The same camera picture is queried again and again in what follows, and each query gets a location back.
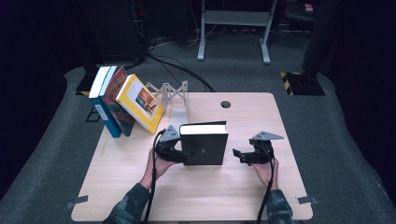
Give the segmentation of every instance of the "wooden table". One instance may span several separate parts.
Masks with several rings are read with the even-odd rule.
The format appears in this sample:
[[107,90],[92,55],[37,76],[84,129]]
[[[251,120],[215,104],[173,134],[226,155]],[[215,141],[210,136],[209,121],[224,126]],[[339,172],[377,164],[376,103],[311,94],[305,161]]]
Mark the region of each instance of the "wooden table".
[[[231,107],[220,103],[228,101]],[[284,136],[273,140],[280,162],[279,186],[293,210],[293,218],[313,216],[310,204],[298,204],[295,197],[306,196],[282,119],[271,93],[201,92],[189,93],[189,122],[227,120],[229,138],[222,166],[184,166],[177,164],[157,182],[150,221],[236,221],[257,218],[265,188],[254,169],[241,164],[233,148],[253,151],[248,139],[266,131]],[[181,99],[168,106],[182,106]],[[172,115],[168,111],[157,130],[167,128]],[[100,221],[142,177],[155,135],[136,124],[130,137],[114,139],[106,128],[100,137],[77,203],[72,212],[75,221]]]

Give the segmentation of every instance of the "sleeve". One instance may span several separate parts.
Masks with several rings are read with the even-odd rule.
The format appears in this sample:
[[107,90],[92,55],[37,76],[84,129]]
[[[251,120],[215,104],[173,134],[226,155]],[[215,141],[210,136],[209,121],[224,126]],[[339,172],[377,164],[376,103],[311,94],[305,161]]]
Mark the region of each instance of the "sleeve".
[[293,211],[282,190],[273,189],[267,202],[267,216],[269,223],[294,224]]
[[149,191],[137,183],[129,190],[123,199],[111,210],[103,224],[140,223],[143,210],[149,200]]

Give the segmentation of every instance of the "person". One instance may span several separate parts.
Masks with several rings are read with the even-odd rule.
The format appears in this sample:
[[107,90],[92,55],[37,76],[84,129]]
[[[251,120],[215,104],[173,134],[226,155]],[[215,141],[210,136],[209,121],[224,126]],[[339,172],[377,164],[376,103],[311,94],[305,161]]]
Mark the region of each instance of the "person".
[[[271,187],[270,195],[266,203],[267,206],[267,216],[269,223],[284,223],[293,224],[292,219],[293,211],[285,198],[282,190],[279,189],[277,182],[279,161],[274,158],[274,178]],[[265,164],[251,164],[257,173],[260,182],[267,188],[268,183],[271,179],[271,163],[267,162]]]
[[[267,202],[267,216],[270,223],[294,223],[292,221],[292,211],[282,190],[277,183],[279,161],[273,160],[275,170],[272,190]],[[172,161],[165,161],[160,157],[157,158],[155,166],[157,170],[156,178],[163,176],[166,171],[173,165],[177,164]],[[130,189],[123,199],[119,201],[111,210],[110,215],[103,221],[104,224],[133,224],[140,223],[143,210],[149,201],[149,191],[152,183],[152,151],[148,154],[148,163],[146,171],[141,180]],[[262,184],[267,187],[271,178],[271,164],[251,164],[257,173]]]

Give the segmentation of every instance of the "book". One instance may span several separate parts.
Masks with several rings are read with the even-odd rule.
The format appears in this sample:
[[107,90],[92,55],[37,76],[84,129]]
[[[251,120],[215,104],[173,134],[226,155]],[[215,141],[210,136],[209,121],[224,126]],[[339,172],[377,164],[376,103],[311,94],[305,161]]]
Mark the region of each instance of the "book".
[[116,98],[149,133],[157,131],[163,117],[163,104],[135,75],[129,75]]
[[113,138],[118,138],[121,136],[120,126],[108,112],[105,104],[102,101],[102,98],[99,97],[99,92],[102,89],[103,82],[109,69],[110,66],[103,66],[99,68],[91,86],[89,99],[92,102],[93,106],[96,108],[96,111],[99,113],[99,116],[109,130],[111,136]]
[[182,124],[181,150],[192,156],[184,165],[222,165],[227,145],[227,121]]
[[111,116],[119,124],[124,135],[129,137],[131,136],[135,119],[116,100],[117,94],[127,77],[128,74],[123,66],[111,66],[99,96]]

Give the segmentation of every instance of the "wire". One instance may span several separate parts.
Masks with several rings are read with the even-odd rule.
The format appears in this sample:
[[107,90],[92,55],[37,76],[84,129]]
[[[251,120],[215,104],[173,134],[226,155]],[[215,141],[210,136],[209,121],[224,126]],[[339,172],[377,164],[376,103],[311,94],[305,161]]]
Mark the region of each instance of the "wire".
[[163,60],[161,60],[161,59],[158,59],[158,58],[154,57],[154,56],[153,56],[151,53],[149,53],[149,52],[147,52],[147,56],[150,57],[151,59],[153,59],[153,60],[159,62],[159,63],[164,63],[164,64],[167,64],[167,65],[170,65],[170,66],[175,67],[175,68],[177,68],[177,69],[179,69],[179,70],[181,70],[181,71],[183,71],[183,72],[185,72],[185,73],[188,73],[188,74],[191,75],[192,77],[195,77],[197,80],[199,80],[200,82],[202,82],[210,91],[215,92],[215,90],[209,85],[209,83],[207,83],[203,78],[201,78],[201,77],[198,76],[197,74],[195,74],[195,73],[193,73],[192,71],[190,71],[189,69],[187,69],[186,66],[184,66],[184,64],[183,64],[183,67],[181,67],[181,66],[179,66],[179,65],[176,65],[176,64],[173,64],[173,63],[169,63],[169,62],[163,61]]
[[154,198],[154,192],[155,192],[155,184],[157,182],[157,169],[155,167],[155,162],[157,161],[157,158],[155,156],[155,145],[157,144],[157,139],[160,135],[163,135],[165,133],[165,129],[158,132],[157,135],[154,138],[154,141],[152,143],[152,180],[151,180],[151,193],[149,195],[148,199],[148,208],[146,210],[146,215],[145,215],[145,220],[143,221],[144,224],[147,224],[149,222],[149,211],[151,209],[151,204],[152,200]]
[[[176,59],[176,58],[172,58],[172,57],[168,57],[168,56],[162,56],[162,55],[152,55],[155,57],[159,57],[159,58],[167,58],[167,59],[171,59],[171,60],[175,60],[178,63],[181,64],[181,66],[183,66],[186,70],[188,70],[188,68],[186,67],[186,65],[184,65],[180,60]],[[175,78],[175,76],[169,71],[169,69],[163,64],[161,63],[161,65],[166,69],[166,71],[168,71],[168,73],[175,79],[175,81],[181,86],[181,83]]]
[[194,12],[193,12],[193,10],[192,10],[191,0],[189,0],[189,5],[190,5],[190,11],[191,11],[192,19],[194,20],[195,28],[196,28],[196,31],[197,31],[197,32],[196,32],[197,35],[196,35],[196,37],[195,37],[195,40],[192,41],[192,44],[183,45],[184,47],[187,47],[187,48],[193,46],[193,45],[199,40],[199,36],[198,36],[198,33],[199,33],[199,32],[198,32],[198,23],[197,23],[197,20],[195,19]]
[[[264,147],[259,146],[259,145],[254,145],[254,146],[260,147],[267,154],[268,158],[271,158],[270,154],[268,153],[268,151]],[[262,205],[260,206],[259,214],[257,216],[257,224],[261,224],[262,223],[262,212],[264,210],[264,206],[267,204],[267,201],[268,201],[268,198],[269,198],[269,195],[270,195],[270,191],[271,191],[271,187],[272,187],[272,184],[273,184],[275,167],[274,167],[274,164],[273,164],[272,160],[273,159],[270,159],[271,178],[270,178],[270,181],[268,182],[268,186],[267,186],[267,190],[265,191],[264,198],[262,199]]]
[[[224,9],[224,0],[222,1],[222,3],[221,3],[221,10],[220,11],[222,11]],[[210,34],[212,34],[212,32],[216,29],[216,27],[217,27],[218,25],[217,24],[215,24],[215,26],[212,28],[212,30],[211,31],[209,31],[209,33],[207,33],[207,35],[205,35],[205,37],[207,37],[207,36],[209,36]]]

